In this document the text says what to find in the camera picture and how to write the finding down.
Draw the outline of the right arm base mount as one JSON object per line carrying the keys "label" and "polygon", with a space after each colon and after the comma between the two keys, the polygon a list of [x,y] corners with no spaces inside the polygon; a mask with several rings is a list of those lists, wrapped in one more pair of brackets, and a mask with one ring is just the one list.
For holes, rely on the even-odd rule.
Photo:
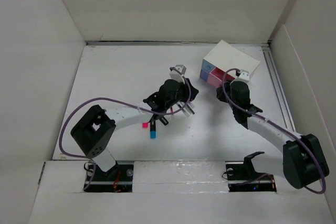
{"label": "right arm base mount", "polygon": [[226,162],[226,171],[222,178],[228,181],[230,193],[244,192],[277,192],[272,174],[255,171],[252,160],[265,152],[254,152],[244,157],[243,161]]}

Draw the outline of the white drawer organizer box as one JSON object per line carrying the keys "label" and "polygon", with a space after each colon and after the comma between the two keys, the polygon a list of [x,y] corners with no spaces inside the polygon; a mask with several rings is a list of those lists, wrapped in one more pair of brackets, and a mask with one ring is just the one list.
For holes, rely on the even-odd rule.
{"label": "white drawer organizer box", "polygon": [[226,73],[231,68],[243,69],[253,74],[260,64],[245,52],[221,40],[203,59],[225,72],[223,80],[234,80],[234,72]]}

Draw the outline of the blue drawer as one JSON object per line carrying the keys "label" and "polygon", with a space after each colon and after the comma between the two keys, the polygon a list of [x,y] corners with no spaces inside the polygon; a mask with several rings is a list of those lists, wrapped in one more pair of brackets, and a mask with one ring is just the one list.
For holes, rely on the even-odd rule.
{"label": "blue drawer", "polygon": [[208,62],[207,60],[202,60],[202,66],[200,71],[200,78],[207,82],[209,74],[212,72],[212,70],[215,68],[213,64]]}

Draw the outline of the pink drawer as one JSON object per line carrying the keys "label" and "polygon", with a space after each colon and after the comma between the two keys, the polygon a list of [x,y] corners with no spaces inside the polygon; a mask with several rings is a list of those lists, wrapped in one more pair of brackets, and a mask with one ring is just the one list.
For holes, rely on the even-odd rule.
{"label": "pink drawer", "polygon": [[223,83],[223,77],[224,77],[225,72],[217,67],[215,67],[209,74],[207,77],[206,82],[214,87],[214,88],[218,88],[222,85]]}

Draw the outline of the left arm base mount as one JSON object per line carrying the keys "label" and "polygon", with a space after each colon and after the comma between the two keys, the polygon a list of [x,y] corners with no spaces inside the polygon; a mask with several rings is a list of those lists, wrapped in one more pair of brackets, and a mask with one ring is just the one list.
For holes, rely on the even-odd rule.
{"label": "left arm base mount", "polygon": [[131,193],[134,164],[117,164],[108,172],[103,172],[91,162],[83,166],[86,178],[83,186],[87,193]]}

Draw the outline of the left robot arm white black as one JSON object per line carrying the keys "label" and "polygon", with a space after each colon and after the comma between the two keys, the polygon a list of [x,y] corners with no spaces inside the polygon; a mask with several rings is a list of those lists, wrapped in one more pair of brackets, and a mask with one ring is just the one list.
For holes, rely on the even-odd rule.
{"label": "left robot arm white black", "polygon": [[105,180],[117,175],[117,161],[107,148],[114,131],[122,128],[160,120],[171,107],[192,102],[199,91],[189,79],[178,82],[168,79],[159,90],[132,108],[127,105],[118,109],[105,110],[99,105],[92,106],[71,129],[70,134],[85,157],[99,167],[99,174]]}

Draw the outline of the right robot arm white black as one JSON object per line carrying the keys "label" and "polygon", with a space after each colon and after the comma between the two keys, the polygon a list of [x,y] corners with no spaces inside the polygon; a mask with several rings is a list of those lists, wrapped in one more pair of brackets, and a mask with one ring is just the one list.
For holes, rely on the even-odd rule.
{"label": "right robot arm white black", "polygon": [[262,109],[250,102],[249,87],[242,81],[226,81],[216,89],[216,97],[229,104],[238,124],[262,136],[282,153],[281,171],[292,187],[325,193],[325,178],[330,171],[315,135],[302,135],[266,119],[261,115]]}

